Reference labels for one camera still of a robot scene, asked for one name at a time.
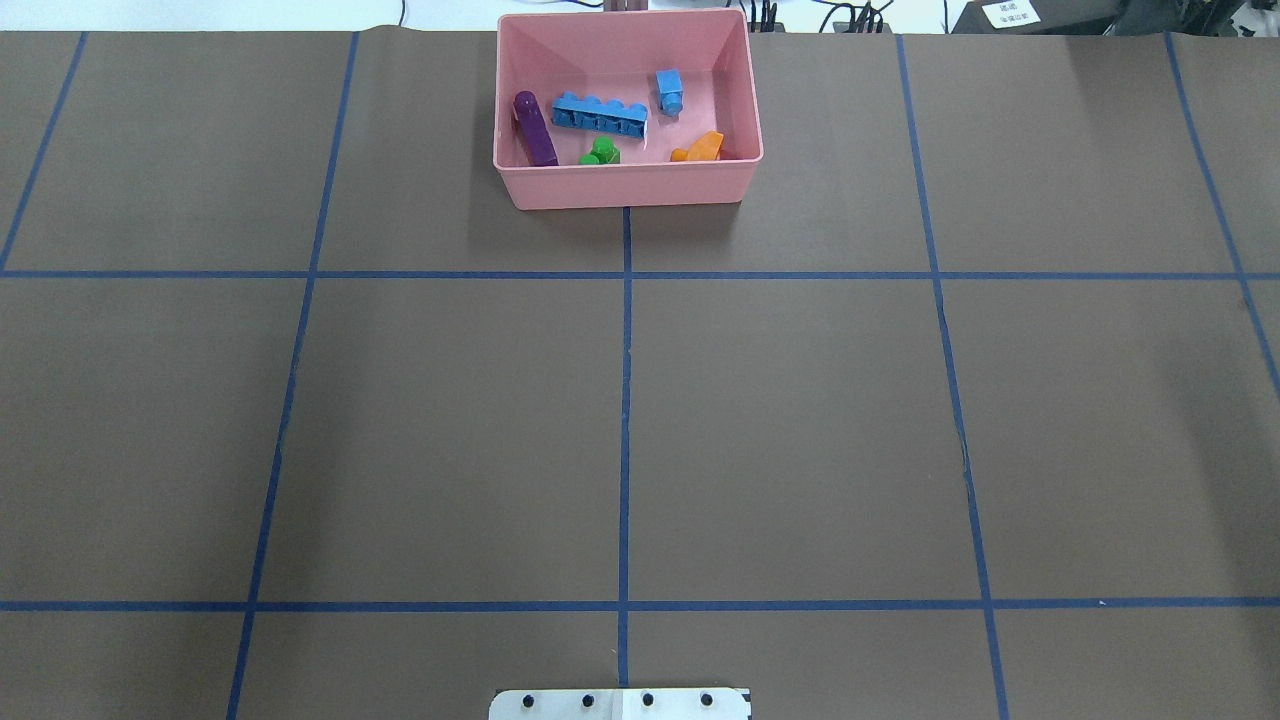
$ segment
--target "blue toy block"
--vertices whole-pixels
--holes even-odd
[[[663,114],[678,118],[685,109],[685,83],[680,82],[680,70],[658,70],[658,97]]]
[[[604,104],[594,95],[579,100],[572,92],[566,92],[552,102],[552,124],[564,128],[643,138],[648,119],[649,109],[640,102],[627,108],[617,99]]]

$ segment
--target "pink bin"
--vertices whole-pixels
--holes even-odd
[[[493,165],[521,210],[739,202],[764,156],[755,76],[737,9],[504,15],[498,20],[498,94]],[[658,108],[657,70],[678,69],[685,109]],[[534,168],[511,102],[538,96],[559,167]],[[550,124],[563,92],[644,102],[644,140],[609,135],[620,165],[579,165],[600,133]],[[707,131],[724,133],[719,160],[672,163]]]

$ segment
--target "white label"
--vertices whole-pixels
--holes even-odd
[[[987,19],[989,19],[992,27],[997,29],[1004,27],[1029,26],[1039,22],[1039,15],[1036,14],[1036,8],[1032,6],[1032,0],[1006,0],[1005,3],[993,3],[991,5],[983,5],[982,12],[987,13]]]

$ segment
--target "purple toy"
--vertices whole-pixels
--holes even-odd
[[[529,163],[535,168],[559,165],[556,158],[556,146],[552,145],[552,136],[547,132],[547,120],[538,108],[538,97],[532,92],[521,90],[516,94],[516,123],[520,126],[520,135],[525,138],[525,149],[529,150]]]

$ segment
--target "toy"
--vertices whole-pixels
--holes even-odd
[[[699,137],[689,146],[689,150],[677,147],[671,151],[671,160],[673,163],[682,163],[685,160],[717,160],[719,159],[719,149],[724,142],[724,135],[710,131],[707,135]]]
[[[598,137],[595,142],[591,143],[591,151],[582,155],[579,160],[579,165],[617,165],[622,161],[622,152],[618,150],[613,141],[607,137]]]
[[[612,132],[626,137],[644,137],[644,124],[649,119],[649,109],[640,102],[630,108],[621,100],[608,104],[599,97],[588,95],[579,100],[577,95],[566,92],[552,102],[552,124],[566,128],[594,129]]]
[[[680,82],[680,70],[658,70],[658,100],[664,115],[678,118],[685,109],[685,85]]]
[[[547,120],[538,108],[538,97],[527,90],[516,94],[512,102],[516,110],[516,123],[520,126],[520,135],[525,138],[525,147],[529,150],[529,164],[535,168],[559,165],[556,158],[556,146],[552,145],[552,136],[547,131]]]

